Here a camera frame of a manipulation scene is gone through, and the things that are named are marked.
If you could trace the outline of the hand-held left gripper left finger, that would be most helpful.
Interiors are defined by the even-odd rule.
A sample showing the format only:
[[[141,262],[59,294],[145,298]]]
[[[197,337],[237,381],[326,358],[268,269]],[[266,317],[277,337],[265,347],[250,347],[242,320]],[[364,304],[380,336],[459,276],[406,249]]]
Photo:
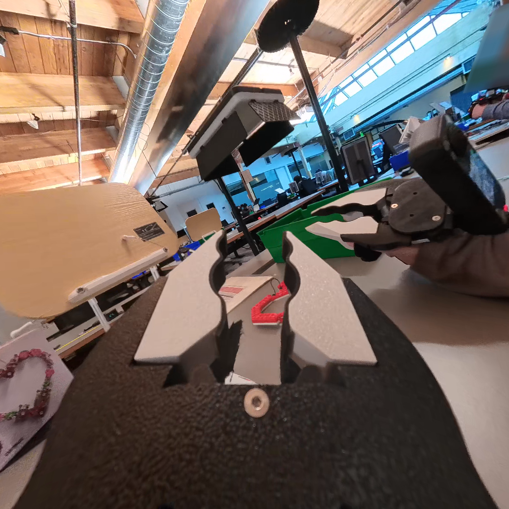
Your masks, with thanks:
[[[217,342],[228,330],[226,303],[226,233],[213,234],[167,277],[134,355],[136,363],[210,365]]]

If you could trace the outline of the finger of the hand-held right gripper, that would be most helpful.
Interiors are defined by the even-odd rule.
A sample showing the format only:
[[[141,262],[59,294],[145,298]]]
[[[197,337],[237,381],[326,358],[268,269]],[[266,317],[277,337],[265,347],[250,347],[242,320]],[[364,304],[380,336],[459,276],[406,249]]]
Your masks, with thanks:
[[[354,192],[334,200],[311,212],[313,217],[340,216],[343,222],[350,222],[364,217],[376,223],[383,220],[383,209],[386,206],[387,188],[368,189]]]
[[[355,246],[372,251],[391,251],[412,243],[410,236],[395,232],[389,225],[378,223],[371,217],[348,222],[318,221],[308,227],[308,232],[334,240],[350,251]]]

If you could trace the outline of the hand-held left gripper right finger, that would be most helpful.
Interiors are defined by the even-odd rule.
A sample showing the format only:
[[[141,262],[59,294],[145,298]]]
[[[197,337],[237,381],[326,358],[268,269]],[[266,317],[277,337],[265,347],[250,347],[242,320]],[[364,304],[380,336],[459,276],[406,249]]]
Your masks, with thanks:
[[[339,273],[283,233],[283,281],[289,290],[281,333],[283,358],[308,366],[375,366],[376,355]]]

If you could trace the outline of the red lego heart frame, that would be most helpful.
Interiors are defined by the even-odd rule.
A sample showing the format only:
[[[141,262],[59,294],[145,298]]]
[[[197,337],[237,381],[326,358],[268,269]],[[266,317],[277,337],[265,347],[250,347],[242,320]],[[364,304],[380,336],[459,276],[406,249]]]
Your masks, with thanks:
[[[251,308],[251,322],[254,326],[280,326],[283,323],[284,312],[273,313],[266,310],[272,304],[289,296],[289,290],[284,282],[277,285],[273,295],[265,296]]]

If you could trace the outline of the person's right forearm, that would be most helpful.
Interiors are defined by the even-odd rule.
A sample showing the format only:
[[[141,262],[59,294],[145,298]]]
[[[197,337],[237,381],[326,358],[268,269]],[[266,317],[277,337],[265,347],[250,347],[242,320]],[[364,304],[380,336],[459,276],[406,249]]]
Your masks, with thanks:
[[[411,268],[450,291],[508,298],[508,232],[482,236],[463,232],[440,243],[422,244]]]

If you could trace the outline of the person's right hand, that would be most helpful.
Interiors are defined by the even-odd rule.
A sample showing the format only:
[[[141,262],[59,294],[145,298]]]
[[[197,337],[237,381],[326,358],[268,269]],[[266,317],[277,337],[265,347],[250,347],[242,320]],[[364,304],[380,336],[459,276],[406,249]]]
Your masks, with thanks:
[[[409,267],[416,264],[417,257],[420,251],[419,245],[410,245],[397,247],[391,250],[385,250],[382,253],[390,258],[396,258]]]

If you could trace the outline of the black computer monitor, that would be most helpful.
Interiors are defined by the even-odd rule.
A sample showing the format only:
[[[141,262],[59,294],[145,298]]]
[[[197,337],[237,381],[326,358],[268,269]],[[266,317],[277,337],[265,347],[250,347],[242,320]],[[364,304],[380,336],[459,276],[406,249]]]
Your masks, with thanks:
[[[360,187],[377,178],[377,171],[372,162],[371,146],[366,137],[359,137],[341,146],[347,183],[350,186],[358,184]]]

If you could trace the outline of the clear bag with paper sheet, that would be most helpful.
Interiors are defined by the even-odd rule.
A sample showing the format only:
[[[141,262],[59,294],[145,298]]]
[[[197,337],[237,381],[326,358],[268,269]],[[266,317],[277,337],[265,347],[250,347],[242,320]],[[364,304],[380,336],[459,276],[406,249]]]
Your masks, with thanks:
[[[271,276],[253,275],[227,278],[219,290],[219,295],[226,304],[226,313],[229,314],[271,279]]]

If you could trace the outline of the light wooden chair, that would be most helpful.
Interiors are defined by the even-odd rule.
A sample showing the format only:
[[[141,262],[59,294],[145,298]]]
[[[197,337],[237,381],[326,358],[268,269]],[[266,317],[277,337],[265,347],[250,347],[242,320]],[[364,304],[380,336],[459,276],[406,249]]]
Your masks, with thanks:
[[[174,255],[176,233],[121,183],[1,195],[1,307],[61,315]]]
[[[222,230],[220,214],[216,208],[207,209],[186,219],[186,231],[192,241],[200,241],[204,236]]]

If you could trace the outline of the black box on stand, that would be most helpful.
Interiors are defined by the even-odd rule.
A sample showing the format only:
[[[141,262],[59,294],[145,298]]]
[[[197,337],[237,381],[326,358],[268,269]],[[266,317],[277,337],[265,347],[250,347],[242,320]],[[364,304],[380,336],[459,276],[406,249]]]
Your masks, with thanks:
[[[263,156],[293,130],[300,117],[284,102],[281,90],[255,86],[233,86],[213,108],[188,146],[202,180],[215,181],[224,194],[251,251],[257,243],[241,217],[223,177],[239,172],[234,157],[238,151],[246,166]]]

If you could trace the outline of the instruction booklet with heart picture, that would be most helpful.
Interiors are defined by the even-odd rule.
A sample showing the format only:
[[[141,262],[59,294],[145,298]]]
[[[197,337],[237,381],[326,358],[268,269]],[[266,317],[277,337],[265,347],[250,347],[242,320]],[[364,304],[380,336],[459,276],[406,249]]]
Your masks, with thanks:
[[[1,345],[1,470],[55,415],[72,380],[40,328]]]

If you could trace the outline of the black round disc on pole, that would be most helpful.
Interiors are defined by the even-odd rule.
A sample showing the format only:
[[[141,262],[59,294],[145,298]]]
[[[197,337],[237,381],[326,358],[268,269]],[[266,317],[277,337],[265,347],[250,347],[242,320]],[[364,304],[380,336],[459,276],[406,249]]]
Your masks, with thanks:
[[[319,1],[276,1],[268,10],[258,28],[258,46],[263,52],[274,53],[287,45],[292,49],[301,78],[315,113],[323,141],[334,172],[338,178],[340,193],[349,191],[345,172],[334,147],[329,127],[325,121],[308,67],[298,41],[314,20]]]

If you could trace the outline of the metal conduit pipe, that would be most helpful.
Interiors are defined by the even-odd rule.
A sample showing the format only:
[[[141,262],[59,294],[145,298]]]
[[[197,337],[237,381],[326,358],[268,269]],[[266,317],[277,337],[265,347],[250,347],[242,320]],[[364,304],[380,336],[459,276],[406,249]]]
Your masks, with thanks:
[[[78,185],[83,183],[82,175],[82,150],[81,150],[81,118],[80,118],[80,86],[79,86],[79,65],[78,65],[78,40],[77,40],[77,18],[76,1],[68,1],[69,7],[69,33],[71,38],[72,71],[73,71],[73,92],[75,104],[76,122],[76,143],[78,163]]]

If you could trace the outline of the silver ventilation duct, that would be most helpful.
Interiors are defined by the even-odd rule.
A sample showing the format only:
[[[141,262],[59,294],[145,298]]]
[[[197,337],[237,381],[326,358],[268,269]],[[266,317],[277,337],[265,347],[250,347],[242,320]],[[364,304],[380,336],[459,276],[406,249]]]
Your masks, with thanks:
[[[139,42],[126,109],[111,162],[110,183],[128,184],[136,167],[135,155],[155,99],[163,71],[181,27],[189,1],[149,1]]]

